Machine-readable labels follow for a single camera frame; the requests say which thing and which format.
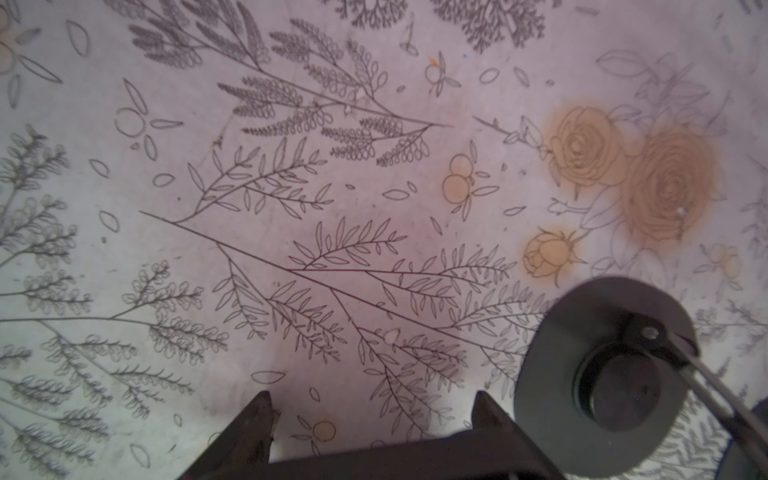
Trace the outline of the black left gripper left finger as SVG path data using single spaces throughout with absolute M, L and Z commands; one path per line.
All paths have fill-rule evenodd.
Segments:
M 275 420 L 270 392 L 259 392 L 179 479 L 240 479 L 267 465 Z

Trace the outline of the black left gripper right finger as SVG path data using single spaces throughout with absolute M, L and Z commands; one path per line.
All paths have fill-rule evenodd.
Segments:
M 564 479 L 561 470 L 486 391 L 479 390 L 471 410 L 471 431 L 489 437 L 492 460 L 503 470 L 488 479 Z

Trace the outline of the black phone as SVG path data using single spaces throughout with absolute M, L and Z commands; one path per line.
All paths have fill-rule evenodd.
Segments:
M 450 437 L 283 461 L 240 479 L 488 479 L 503 467 L 492 460 L 489 437 L 464 431 Z

